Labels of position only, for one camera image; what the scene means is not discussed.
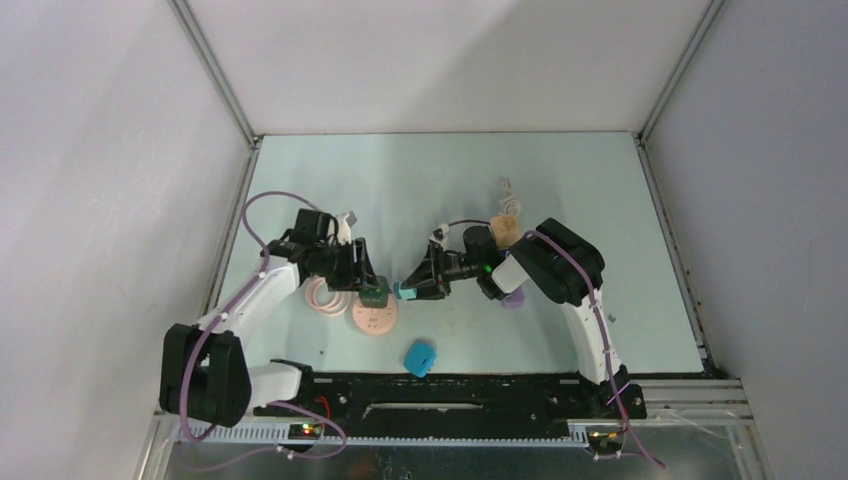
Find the teal small cube adapter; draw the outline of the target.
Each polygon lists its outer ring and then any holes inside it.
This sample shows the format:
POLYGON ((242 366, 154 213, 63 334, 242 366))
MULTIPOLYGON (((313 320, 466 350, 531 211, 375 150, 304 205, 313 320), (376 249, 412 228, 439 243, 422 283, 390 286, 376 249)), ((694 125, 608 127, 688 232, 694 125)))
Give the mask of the teal small cube adapter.
POLYGON ((393 286, 393 292, 398 300, 410 301, 418 298, 417 289, 415 287, 404 286, 401 282, 396 282, 393 286))

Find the light blue adapter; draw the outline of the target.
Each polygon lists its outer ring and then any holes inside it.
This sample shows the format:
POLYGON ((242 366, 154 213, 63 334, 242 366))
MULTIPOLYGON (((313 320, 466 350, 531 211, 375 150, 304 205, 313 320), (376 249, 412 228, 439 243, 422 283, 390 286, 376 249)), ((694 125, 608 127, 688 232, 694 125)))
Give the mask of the light blue adapter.
POLYGON ((431 371, 437 351, 435 347, 422 340, 413 342, 403 357, 404 369, 416 378, 424 378, 431 371))

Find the purple power strip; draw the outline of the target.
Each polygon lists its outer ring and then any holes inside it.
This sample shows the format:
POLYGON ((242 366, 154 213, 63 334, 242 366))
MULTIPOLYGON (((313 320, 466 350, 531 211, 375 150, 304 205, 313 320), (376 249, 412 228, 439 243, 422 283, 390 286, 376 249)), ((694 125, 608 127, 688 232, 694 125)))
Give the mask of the purple power strip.
POLYGON ((501 306, 506 310, 521 308, 526 300, 524 289, 517 288, 501 300, 501 306))

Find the beige cube socket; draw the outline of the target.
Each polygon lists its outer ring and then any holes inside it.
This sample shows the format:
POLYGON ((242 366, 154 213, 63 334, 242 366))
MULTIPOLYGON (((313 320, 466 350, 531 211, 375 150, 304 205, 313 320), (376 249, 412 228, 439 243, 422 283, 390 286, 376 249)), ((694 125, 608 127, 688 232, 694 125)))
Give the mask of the beige cube socket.
POLYGON ((518 242, 523 233, 516 214, 499 214, 489 221, 497 247, 505 250, 518 242))

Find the dark green cube socket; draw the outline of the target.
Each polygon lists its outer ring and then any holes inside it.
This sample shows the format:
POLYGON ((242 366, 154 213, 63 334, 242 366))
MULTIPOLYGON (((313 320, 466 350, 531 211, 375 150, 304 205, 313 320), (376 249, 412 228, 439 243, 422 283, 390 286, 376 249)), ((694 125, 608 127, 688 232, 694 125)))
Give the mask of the dark green cube socket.
POLYGON ((377 284, 364 287, 359 292, 359 301, 365 308, 384 309, 388 306, 391 291, 385 276, 377 277, 377 284))

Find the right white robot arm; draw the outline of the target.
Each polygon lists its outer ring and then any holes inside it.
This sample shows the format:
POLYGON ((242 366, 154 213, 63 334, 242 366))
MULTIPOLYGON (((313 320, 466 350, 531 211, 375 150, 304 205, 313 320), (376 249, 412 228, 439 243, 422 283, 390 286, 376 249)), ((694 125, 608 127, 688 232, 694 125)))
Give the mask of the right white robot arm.
POLYGON ((606 418, 622 403, 612 382, 623 362, 610 338, 602 304, 600 251, 553 218, 522 233, 508 247, 497 245, 492 226, 462 232, 464 249, 448 248, 451 226, 434 230, 416 269, 395 286, 403 300, 442 300, 452 284, 473 279, 483 295, 503 301, 531 282, 558 305, 577 347, 578 373, 590 382, 581 392, 585 411, 606 418))

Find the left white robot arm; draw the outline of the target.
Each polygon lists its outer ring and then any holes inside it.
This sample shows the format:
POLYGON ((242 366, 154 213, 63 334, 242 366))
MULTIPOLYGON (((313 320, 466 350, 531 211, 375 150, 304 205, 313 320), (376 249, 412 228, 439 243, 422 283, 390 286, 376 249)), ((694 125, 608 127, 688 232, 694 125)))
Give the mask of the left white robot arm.
POLYGON ((255 271, 223 306, 164 335, 159 406, 220 427, 233 427, 256 407, 277 401, 292 416, 316 403, 303 381, 310 367, 286 360, 250 365, 246 347, 278 305, 311 278, 332 292, 374 292, 380 279, 366 241, 355 238, 352 213, 301 209, 295 224, 262 247, 255 271))

